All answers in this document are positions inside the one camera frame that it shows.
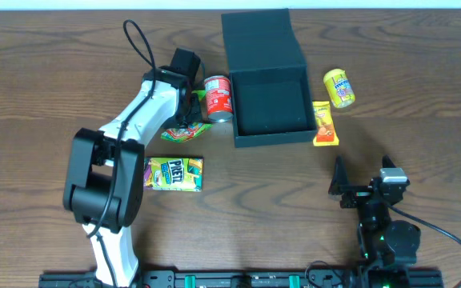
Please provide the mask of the Haribo worms candy bag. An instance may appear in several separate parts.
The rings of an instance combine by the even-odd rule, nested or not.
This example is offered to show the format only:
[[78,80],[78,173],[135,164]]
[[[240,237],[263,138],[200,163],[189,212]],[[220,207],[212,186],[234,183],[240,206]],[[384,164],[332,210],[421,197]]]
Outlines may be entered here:
[[204,100],[205,97],[206,92],[204,90],[195,90],[191,94],[190,110],[180,120],[178,128],[165,129],[161,134],[161,139],[177,143],[188,142],[210,130],[213,125],[203,120],[200,106],[200,101]]

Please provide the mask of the red potato chips can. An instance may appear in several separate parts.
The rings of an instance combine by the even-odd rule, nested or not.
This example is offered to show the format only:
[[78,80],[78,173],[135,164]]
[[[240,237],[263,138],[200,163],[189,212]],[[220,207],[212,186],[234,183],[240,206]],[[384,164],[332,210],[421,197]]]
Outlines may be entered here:
[[211,122],[227,122],[233,118],[231,82],[223,75],[204,80],[207,117]]

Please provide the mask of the yellow Julies biscuit packet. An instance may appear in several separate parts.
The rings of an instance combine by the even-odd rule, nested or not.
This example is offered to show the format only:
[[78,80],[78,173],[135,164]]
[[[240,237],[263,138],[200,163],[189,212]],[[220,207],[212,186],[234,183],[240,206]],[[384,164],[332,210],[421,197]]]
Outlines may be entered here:
[[331,106],[329,102],[313,102],[317,133],[313,139],[314,146],[337,146],[339,138],[335,131]]

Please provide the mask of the green Pretz snack box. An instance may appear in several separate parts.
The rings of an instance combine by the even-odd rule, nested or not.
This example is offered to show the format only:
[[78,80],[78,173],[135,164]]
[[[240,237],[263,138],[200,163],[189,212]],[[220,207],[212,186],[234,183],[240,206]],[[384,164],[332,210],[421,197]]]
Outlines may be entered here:
[[147,158],[144,167],[144,190],[201,192],[202,158]]

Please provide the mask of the yellow Mentos candy bottle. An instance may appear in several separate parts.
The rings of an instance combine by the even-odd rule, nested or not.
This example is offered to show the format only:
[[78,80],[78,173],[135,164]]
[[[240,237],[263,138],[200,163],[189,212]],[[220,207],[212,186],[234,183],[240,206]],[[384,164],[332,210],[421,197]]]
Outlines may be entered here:
[[355,93],[344,70],[328,71],[323,76],[323,82],[335,108],[345,108],[355,101]]

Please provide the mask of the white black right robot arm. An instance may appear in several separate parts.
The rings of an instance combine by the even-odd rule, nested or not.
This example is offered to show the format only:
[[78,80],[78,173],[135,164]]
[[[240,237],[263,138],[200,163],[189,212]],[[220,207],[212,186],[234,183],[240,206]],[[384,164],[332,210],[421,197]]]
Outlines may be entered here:
[[328,194],[339,196],[343,209],[356,209],[357,237],[363,260],[343,274],[345,287],[408,287],[408,267],[417,261],[421,231],[404,220],[392,220],[389,209],[403,200],[410,181],[388,156],[379,176],[365,186],[350,183],[343,158],[335,160]]

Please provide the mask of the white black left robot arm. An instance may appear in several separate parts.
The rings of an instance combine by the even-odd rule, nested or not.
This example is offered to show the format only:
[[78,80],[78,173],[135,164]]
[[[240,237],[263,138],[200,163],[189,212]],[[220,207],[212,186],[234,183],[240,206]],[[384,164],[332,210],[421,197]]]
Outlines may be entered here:
[[131,224],[142,202],[145,149],[160,128],[189,113],[196,74],[173,66],[145,73],[114,120],[82,128],[72,140],[63,205],[90,239],[94,278],[104,286],[130,287],[136,280]]

